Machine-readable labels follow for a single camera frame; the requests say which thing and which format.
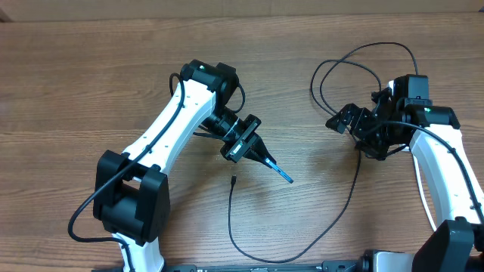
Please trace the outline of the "Galaxy S24+ smartphone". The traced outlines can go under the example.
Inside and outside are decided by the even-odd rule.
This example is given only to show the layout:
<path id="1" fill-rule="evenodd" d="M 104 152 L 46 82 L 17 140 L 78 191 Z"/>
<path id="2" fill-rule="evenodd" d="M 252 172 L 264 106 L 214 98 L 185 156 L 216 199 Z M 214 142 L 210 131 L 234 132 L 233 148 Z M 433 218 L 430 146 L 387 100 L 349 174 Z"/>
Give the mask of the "Galaxy S24+ smartphone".
<path id="1" fill-rule="evenodd" d="M 281 177 L 283 177 L 288 183 L 292 184 L 293 179 L 285 172 L 283 171 L 276 162 L 270 160 L 269 158 L 265 159 L 265 162 L 272 168 L 274 169 Z"/>

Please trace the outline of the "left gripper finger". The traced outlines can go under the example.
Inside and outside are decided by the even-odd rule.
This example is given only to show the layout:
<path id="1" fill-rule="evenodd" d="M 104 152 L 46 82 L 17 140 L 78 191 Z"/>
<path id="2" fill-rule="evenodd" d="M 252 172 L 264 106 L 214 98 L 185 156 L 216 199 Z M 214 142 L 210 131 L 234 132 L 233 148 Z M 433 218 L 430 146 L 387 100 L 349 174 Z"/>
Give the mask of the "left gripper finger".
<path id="1" fill-rule="evenodd" d="M 263 140 L 261 139 L 261 137 L 258 134 L 254 134 L 254 137 L 255 137 L 255 141 L 250 146 L 250 150 L 253 150 L 253 151 L 257 152 L 259 155 L 264 156 L 265 159 L 269 158 L 270 160 L 277 163 L 275 158 L 267 150 L 267 148 L 266 148 Z"/>
<path id="2" fill-rule="evenodd" d="M 253 151 L 253 150 L 248 150 L 245 154 L 244 154 L 244 157 L 247 158 L 247 159 L 251 159 L 253 161 L 256 161 L 256 162 L 260 162 L 262 164 L 265 164 L 265 157 L 264 156 L 261 156 L 259 155 L 257 152 Z"/>

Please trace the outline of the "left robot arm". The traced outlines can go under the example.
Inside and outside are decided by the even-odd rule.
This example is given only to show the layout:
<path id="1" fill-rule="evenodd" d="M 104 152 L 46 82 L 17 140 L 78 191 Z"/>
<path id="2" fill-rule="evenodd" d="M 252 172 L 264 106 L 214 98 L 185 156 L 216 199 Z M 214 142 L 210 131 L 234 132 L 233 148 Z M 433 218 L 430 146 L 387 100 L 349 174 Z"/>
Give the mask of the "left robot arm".
<path id="1" fill-rule="evenodd" d="M 235 68 L 192 60 L 179 78 L 149 129 L 122 153 L 108 150 L 98 161 L 93 215 L 119 243 L 123 271 L 163 269 L 158 236 L 170 212 L 168 176 L 199 126 L 205 137 L 223 141 L 225 159 L 247 158 L 281 171 L 256 133 L 260 119 L 240 119 L 226 106 L 240 86 Z"/>

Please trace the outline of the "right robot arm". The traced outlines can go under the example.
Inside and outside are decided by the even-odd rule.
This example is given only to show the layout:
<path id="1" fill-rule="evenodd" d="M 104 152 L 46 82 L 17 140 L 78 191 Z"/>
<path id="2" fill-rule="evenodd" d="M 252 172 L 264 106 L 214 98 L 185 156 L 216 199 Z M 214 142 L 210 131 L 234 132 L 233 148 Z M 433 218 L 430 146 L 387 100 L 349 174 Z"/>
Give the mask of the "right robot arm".
<path id="1" fill-rule="evenodd" d="M 426 76 L 398 77 L 374 92 L 373 110 L 347 104 L 326 122 L 348 131 L 371 158 L 408 148 L 424 173 L 436 213 L 433 234 L 414 254 L 367 251 L 358 271 L 481 271 L 483 191 L 464 151 L 460 123 L 450 107 L 433 105 Z"/>

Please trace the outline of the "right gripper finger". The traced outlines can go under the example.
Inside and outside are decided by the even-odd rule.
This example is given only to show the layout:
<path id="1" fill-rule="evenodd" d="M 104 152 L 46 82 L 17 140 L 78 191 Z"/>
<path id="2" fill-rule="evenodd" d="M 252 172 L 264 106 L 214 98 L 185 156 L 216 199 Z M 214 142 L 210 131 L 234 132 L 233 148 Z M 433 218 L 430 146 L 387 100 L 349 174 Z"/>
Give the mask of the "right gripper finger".
<path id="1" fill-rule="evenodd" d="M 355 148 L 362 151 L 369 159 L 384 160 L 388 157 L 388 147 L 381 144 L 369 144 L 362 140 L 358 140 Z"/>
<path id="2" fill-rule="evenodd" d="M 355 104 L 347 104 L 334 116 L 326 121 L 326 127 L 336 131 L 344 132 L 349 128 L 353 132 L 355 128 L 359 127 L 361 118 L 364 116 L 365 109 L 358 107 Z"/>

